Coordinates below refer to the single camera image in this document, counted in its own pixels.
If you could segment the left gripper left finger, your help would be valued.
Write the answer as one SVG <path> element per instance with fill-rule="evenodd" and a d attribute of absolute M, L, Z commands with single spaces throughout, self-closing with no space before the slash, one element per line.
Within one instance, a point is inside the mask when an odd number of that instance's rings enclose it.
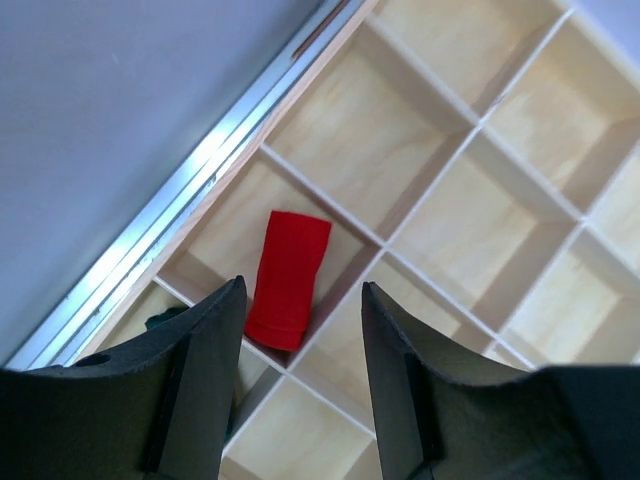
<path fill-rule="evenodd" d="M 247 305 L 236 277 L 72 366 L 1 373 L 5 479 L 214 479 Z"/>

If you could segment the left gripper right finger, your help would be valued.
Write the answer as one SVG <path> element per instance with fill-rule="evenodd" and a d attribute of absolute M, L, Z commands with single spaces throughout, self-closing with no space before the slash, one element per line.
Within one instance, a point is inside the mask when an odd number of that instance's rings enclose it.
<path fill-rule="evenodd" d="M 387 479 L 635 479 L 639 370 L 552 365 L 527 372 L 467 349 L 377 284 L 362 332 Z"/>

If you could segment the dark teal sock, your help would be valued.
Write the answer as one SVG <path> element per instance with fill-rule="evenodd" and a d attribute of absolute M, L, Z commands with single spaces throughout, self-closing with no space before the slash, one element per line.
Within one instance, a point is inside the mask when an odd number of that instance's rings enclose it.
<path fill-rule="evenodd" d="M 146 321 L 145 321 L 145 328 L 147 331 L 152 330 L 162 324 L 164 324 L 165 322 L 171 320 L 172 318 L 182 314 L 183 312 L 187 311 L 188 307 L 185 306 L 175 306 L 175 307 L 170 307 L 168 309 L 166 309 L 164 312 L 153 315 L 151 317 L 149 317 Z"/>

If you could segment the red sock with white bear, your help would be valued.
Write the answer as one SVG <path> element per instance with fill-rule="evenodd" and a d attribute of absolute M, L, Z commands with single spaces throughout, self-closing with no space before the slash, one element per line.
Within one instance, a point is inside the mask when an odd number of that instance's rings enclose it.
<path fill-rule="evenodd" d="M 276 350 L 300 348 L 331 228 L 329 221 L 300 213 L 270 214 L 246 336 Z"/>

